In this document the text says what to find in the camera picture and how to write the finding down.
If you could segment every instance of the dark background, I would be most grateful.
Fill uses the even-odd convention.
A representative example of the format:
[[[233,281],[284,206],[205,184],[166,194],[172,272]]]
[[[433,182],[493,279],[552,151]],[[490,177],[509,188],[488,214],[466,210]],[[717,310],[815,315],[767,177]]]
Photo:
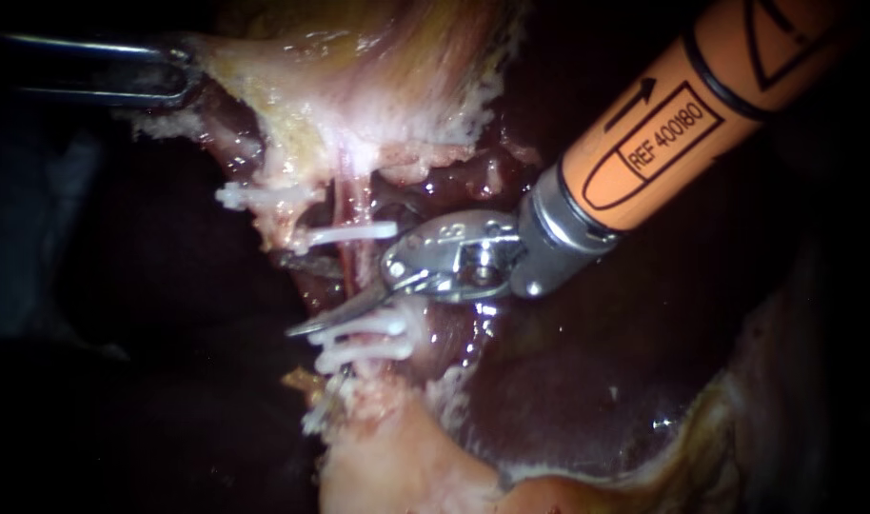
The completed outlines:
[[[588,77],[573,82],[583,103],[559,119],[559,133],[570,134],[560,148],[702,4],[547,6],[557,27],[547,44],[570,63],[567,76]],[[0,4],[0,30],[208,30],[209,20],[204,3],[177,0]],[[826,512],[870,502],[867,28],[844,62],[737,150],[764,151],[807,177],[801,186],[831,257]],[[585,40],[592,51],[569,53]],[[0,84],[13,66],[0,61]],[[571,87],[564,75],[546,80]],[[77,148],[96,156],[85,171],[43,171]],[[75,218],[51,200],[51,177],[82,183],[67,202]],[[310,469],[319,446],[299,436],[301,398],[277,383],[311,363],[305,345],[282,335],[303,312],[285,274],[257,251],[247,215],[213,201],[221,183],[194,145],[134,143],[100,109],[0,89],[0,501],[8,510],[316,508]],[[68,221],[53,225],[58,216]],[[54,243],[41,245],[46,238]]]

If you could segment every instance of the black arrow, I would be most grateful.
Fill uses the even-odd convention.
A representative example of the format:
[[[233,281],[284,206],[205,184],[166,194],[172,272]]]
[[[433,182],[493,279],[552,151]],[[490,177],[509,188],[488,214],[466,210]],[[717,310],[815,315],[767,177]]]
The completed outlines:
[[[654,85],[657,84],[657,79],[643,78],[641,84],[642,85],[638,88],[638,92],[635,93],[635,96],[626,102],[623,108],[619,109],[619,112],[606,122],[606,125],[603,126],[604,132],[609,132],[609,130],[612,129],[619,120],[623,119],[623,116],[625,116],[627,112],[632,110],[632,108],[638,104],[639,100],[644,100],[644,103],[647,104],[647,101],[651,99],[651,91],[654,90]]]

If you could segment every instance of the metal clamp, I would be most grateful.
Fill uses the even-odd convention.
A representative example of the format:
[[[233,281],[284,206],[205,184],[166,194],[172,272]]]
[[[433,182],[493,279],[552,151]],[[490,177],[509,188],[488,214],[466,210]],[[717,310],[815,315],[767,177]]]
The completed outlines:
[[[520,253],[515,217],[492,210],[440,216],[412,229],[381,260],[388,286],[459,304],[510,292]]]

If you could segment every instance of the black band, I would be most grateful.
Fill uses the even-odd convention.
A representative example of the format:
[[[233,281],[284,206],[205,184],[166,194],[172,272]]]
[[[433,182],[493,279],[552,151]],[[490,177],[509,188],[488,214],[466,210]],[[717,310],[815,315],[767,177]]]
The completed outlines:
[[[728,107],[741,116],[760,122],[766,121],[774,115],[773,112],[759,109],[746,102],[737,93],[731,91],[727,86],[718,81],[714,73],[711,72],[711,68],[704,62],[702,51],[699,49],[699,42],[695,40],[695,31],[692,28],[682,33],[682,45],[685,48],[685,55],[689,58],[689,62],[692,63],[692,68],[699,74],[702,82]]]

